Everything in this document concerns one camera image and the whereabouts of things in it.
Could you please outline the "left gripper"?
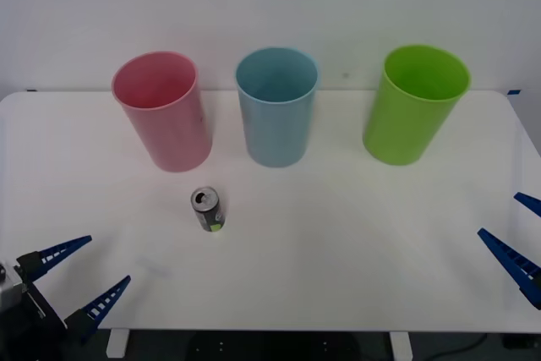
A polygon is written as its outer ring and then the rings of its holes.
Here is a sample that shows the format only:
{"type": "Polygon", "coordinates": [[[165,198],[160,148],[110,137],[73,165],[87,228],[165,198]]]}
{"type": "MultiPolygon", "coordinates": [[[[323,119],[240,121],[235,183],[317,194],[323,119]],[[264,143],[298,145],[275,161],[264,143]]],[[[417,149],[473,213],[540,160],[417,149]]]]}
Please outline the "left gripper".
{"type": "MultiPolygon", "coordinates": [[[[87,235],[24,254],[16,260],[15,269],[24,281],[35,282],[91,241],[87,235]]],[[[68,339],[86,344],[130,282],[131,276],[124,277],[65,319],[68,339]]],[[[51,310],[41,309],[21,281],[1,279],[1,360],[64,360],[64,336],[60,319],[51,310]]]]}

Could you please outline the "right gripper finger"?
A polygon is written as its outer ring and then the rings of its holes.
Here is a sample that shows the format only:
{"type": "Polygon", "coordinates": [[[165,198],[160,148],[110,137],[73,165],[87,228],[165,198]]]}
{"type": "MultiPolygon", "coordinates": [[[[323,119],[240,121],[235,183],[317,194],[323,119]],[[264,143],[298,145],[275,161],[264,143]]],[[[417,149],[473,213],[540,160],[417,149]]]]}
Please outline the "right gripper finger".
{"type": "Polygon", "coordinates": [[[479,229],[478,235],[528,302],[536,309],[540,309],[540,267],[486,229],[479,229]]]}
{"type": "Polygon", "coordinates": [[[537,216],[541,216],[541,200],[524,193],[516,193],[513,198],[537,216]]]}

